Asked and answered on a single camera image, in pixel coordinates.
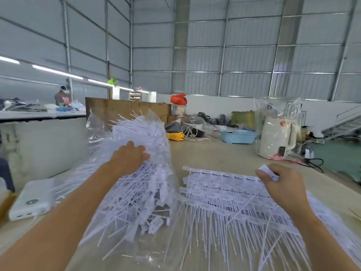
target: metal stairs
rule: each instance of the metal stairs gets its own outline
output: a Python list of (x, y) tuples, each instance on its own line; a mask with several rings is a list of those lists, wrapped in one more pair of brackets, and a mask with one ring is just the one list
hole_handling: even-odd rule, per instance
[(338, 114), (335, 125), (324, 130), (322, 133), (325, 140), (331, 140), (358, 129), (361, 129), (361, 105)]

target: red bag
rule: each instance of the red bag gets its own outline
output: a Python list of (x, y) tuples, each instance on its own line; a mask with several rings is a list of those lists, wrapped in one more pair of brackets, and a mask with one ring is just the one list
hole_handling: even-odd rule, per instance
[(185, 98), (186, 94), (178, 94), (170, 96), (170, 102), (172, 104), (178, 104), (178, 105), (186, 105), (187, 99)]

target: blue plastic basket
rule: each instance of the blue plastic basket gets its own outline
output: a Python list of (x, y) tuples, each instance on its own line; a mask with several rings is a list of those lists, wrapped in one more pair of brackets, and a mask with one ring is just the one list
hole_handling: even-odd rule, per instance
[(247, 143), (249, 145), (255, 142), (257, 133), (250, 130), (238, 130), (238, 133), (227, 133), (220, 130), (222, 141), (226, 143)]

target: green floor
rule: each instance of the green floor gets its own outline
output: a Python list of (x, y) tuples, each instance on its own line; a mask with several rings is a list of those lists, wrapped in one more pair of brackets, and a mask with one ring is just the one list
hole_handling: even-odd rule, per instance
[(315, 158), (325, 161), (323, 167), (332, 171), (344, 171), (354, 178), (361, 178), (361, 145), (352, 142), (325, 141), (324, 145), (313, 144)]

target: metal wall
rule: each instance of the metal wall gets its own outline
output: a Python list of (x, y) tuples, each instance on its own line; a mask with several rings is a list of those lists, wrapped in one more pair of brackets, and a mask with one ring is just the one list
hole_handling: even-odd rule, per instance
[(133, 82), (361, 102), (360, 0), (134, 0)]
[[(0, 0), (0, 56), (129, 87), (130, 0)], [(104, 86), (0, 62), (1, 97), (53, 102), (61, 84), (83, 103), (108, 97)]]

